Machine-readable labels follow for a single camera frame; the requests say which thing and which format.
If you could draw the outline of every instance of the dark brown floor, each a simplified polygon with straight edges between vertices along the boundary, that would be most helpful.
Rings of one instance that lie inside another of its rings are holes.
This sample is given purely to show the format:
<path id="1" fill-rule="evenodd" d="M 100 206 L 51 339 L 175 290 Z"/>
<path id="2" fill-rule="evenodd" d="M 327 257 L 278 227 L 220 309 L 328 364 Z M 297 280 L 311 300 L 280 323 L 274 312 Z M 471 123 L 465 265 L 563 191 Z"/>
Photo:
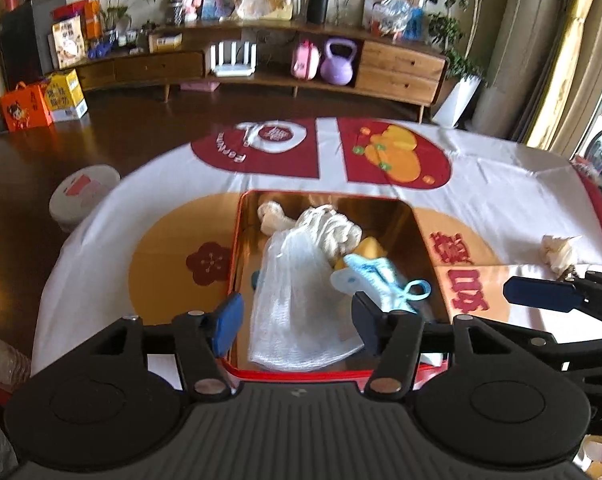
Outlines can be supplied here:
<path id="1" fill-rule="evenodd" d="M 48 213 L 56 186 L 91 164 L 122 176 L 155 156 L 241 121 L 326 116 L 415 120 L 384 100 L 290 90 L 223 86 L 213 94 L 161 88 L 95 92 L 89 118 L 0 135 L 0 338 L 31 354 L 41 292 L 65 235 Z"/>

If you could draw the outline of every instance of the gold curtain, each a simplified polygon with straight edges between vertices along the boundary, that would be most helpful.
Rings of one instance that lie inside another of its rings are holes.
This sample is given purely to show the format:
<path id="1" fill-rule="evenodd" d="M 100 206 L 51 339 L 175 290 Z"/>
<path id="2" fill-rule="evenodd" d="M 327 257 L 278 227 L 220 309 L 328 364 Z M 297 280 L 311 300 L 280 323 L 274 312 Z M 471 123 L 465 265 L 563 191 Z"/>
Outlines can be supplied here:
<path id="1" fill-rule="evenodd" d="M 568 94 L 581 51 L 584 22 L 592 0 L 573 0 L 562 40 L 552 65 L 544 94 L 524 142 L 532 148 L 547 150 L 555 138 L 556 130 L 568 101 Z"/>

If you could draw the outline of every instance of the kettlebell handle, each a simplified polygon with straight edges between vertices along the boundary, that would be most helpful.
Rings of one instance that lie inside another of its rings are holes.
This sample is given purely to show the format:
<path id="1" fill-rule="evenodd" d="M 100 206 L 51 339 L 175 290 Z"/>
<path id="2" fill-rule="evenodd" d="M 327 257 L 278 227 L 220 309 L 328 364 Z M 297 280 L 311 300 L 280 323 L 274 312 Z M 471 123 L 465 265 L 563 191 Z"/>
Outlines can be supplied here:
<path id="1" fill-rule="evenodd" d="M 354 43 L 354 41 L 346 40 L 345 38 L 330 38 L 328 41 L 325 42 L 325 57 L 327 57 L 328 59 L 332 59 L 333 57 L 332 52 L 330 50 L 333 44 L 343 45 L 350 48 L 352 52 L 350 54 L 350 57 L 348 57 L 348 63 L 352 63 L 354 57 L 357 55 L 357 44 Z"/>

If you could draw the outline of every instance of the purple toy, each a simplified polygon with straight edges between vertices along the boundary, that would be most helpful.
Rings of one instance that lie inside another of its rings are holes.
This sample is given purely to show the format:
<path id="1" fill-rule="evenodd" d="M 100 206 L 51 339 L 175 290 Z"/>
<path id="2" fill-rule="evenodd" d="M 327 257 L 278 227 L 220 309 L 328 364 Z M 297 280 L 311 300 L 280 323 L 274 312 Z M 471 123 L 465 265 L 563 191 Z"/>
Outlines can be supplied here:
<path id="1" fill-rule="evenodd" d="M 335 56 L 330 47 L 333 44 L 344 45 L 352 49 L 350 57 Z M 343 38 L 330 38 L 325 42 L 325 59 L 321 65 L 321 77 L 333 85 L 347 85 L 353 75 L 352 60 L 357 55 L 357 44 Z"/>

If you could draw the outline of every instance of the orange gift bag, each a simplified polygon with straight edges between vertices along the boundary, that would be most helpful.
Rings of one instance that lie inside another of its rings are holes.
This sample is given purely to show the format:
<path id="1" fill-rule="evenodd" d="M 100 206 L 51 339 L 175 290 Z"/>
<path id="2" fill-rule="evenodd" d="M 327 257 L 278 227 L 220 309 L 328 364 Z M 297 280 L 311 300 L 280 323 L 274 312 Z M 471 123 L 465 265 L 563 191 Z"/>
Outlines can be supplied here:
<path id="1" fill-rule="evenodd" d="M 44 91 L 38 84 L 26 85 L 20 82 L 14 91 L 7 92 L 0 99 L 0 103 L 3 117 L 11 132 L 52 124 Z"/>

